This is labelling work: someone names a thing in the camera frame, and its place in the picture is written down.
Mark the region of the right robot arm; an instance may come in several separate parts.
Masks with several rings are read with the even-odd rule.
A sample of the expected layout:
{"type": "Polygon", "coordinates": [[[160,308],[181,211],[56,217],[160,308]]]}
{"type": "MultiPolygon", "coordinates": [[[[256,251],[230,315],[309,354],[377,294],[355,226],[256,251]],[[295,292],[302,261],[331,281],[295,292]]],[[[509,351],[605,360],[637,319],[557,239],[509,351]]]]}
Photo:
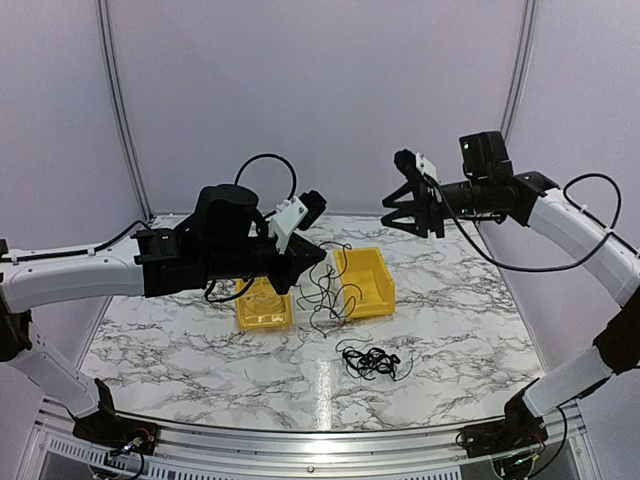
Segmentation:
{"type": "Polygon", "coordinates": [[[503,136],[484,131],[458,140],[463,178],[445,183],[422,153],[400,149],[393,156],[402,185],[386,196],[384,226],[418,237],[443,238],[452,223],[479,257],[503,272],[521,276],[584,274],[592,291],[611,303],[611,317],[590,343],[541,379],[525,387],[505,407],[495,438],[515,448],[534,431],[534,419],[639,367],[639,251],[616,232],[622,194],[614,193],[609,221],[595,218],[569,195],[567,185],[535,170],[514,170],[503,136]],[[525,266],[500,261],[481,247],[464,225],[510,220],[562,251],[561,265],[525,266]]]}

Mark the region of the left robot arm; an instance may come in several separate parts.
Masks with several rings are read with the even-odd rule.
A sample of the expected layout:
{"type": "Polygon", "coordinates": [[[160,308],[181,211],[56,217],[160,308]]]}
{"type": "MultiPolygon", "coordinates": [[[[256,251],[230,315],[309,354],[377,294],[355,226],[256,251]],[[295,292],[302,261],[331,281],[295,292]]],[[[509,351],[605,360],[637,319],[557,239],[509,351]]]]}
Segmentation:
{"type": "Polygon", "coordinates": [[[26,251],[1,247],[1,359],[62,403],[106,445],[125,438],[108,388],[71,365],[30,328],[33,308],[107,296],[155,298],[208,290],[218,280],[266,278],[283,295],[325,251],[301,237],[325,211],[311,190],[266,218],[259,198],[234,184],[200,191],[194,212],[174,228],[140,221],[100,245],[26,251]]]}

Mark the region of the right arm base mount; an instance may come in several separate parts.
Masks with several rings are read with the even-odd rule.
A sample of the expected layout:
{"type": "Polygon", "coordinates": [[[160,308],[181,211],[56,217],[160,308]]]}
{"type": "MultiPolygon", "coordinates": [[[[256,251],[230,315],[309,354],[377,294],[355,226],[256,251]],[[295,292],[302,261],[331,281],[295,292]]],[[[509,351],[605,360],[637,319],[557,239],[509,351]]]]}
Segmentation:
{"type": "Polygon", "coordinates": [[[542,416],[535,416],[519,392],[504,406],[504,417],[464,426],[455,443],[468,458],[506,453],[530,446],[541,446],[548,433],[542,416]]]}

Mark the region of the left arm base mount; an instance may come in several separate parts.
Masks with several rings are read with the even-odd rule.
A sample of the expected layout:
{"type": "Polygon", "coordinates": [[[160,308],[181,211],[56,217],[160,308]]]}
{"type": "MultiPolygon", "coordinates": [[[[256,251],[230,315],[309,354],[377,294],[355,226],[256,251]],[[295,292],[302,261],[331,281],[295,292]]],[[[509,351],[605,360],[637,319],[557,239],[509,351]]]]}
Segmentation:
{"type": "Polygon", "coordinates": [[[99,395],[97,411],[80,418],[70,415],[74,421],[73,435],[112,448],[124,447],[135,439],[141,439],[138,449],[143,455],[152,455],[159,425],[117,414],[109,387],[99,379],[94,383],[99,395]]]}

